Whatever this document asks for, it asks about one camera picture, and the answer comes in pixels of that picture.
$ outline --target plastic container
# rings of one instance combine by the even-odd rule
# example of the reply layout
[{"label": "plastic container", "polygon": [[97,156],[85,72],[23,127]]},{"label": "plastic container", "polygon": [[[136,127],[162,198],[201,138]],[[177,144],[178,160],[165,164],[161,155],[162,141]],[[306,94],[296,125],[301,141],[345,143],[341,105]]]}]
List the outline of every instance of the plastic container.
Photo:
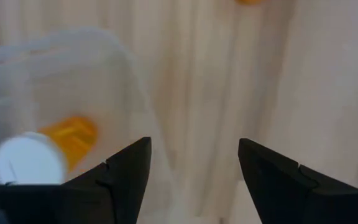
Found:
[{"label": "plastic container", "polygon": [[0,142],[74,115],[96,124],[98,140],[66,180],[151,136],[152,167],[139,223],[150,217],[164,223],[173,196],[164,142],[142,77],[115,37],[99,29],[69,30],[0,47]]}]

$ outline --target translucent plastic bin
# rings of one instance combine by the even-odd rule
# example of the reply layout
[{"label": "translucent plastic bin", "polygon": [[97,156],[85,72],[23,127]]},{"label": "translucent plastic bin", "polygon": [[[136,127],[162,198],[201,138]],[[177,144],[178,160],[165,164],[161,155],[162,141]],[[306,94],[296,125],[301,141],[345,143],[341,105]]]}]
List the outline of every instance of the translucent plastic bin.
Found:
[{"label": "translucent plastic bin", "polygon": [[151,136],[152,166],[139,223],[148,217],[164,219],[172,202],[172,175],[138,74],[114,36],[98,29],[69,30],[1,47],[0,142],[73,115],[91,118],[99,129],[98,142],[68,173],[71,179]]}]

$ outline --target white bottle cap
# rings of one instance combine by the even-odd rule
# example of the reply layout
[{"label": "white bottle cap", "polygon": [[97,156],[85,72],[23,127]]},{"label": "white bottle cap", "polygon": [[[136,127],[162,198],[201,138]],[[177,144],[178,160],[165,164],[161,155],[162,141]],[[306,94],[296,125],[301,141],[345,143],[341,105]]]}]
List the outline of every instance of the white bottle cap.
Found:
[{"label": "white bottle cap", "polygon": [[62,184],[67,163],[43,134],[25,133],[0,144],[0,184]]}]

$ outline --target orange object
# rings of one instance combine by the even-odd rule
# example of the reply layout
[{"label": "orange object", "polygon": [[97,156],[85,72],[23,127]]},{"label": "orange object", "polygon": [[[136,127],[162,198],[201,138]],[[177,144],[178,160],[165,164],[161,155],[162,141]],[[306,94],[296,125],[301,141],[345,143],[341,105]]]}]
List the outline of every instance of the orange object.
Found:
[{"label": "orange object", "polygon": [[82,116],[74,116],[42,128],[39,133],[48,136],[63,151],[69,171],[89,153],[98,137],[94,123]]},{"label": "orange object", "polygon": [[263,0],[237,0],[242,4],[258,4],[261,3]]}]

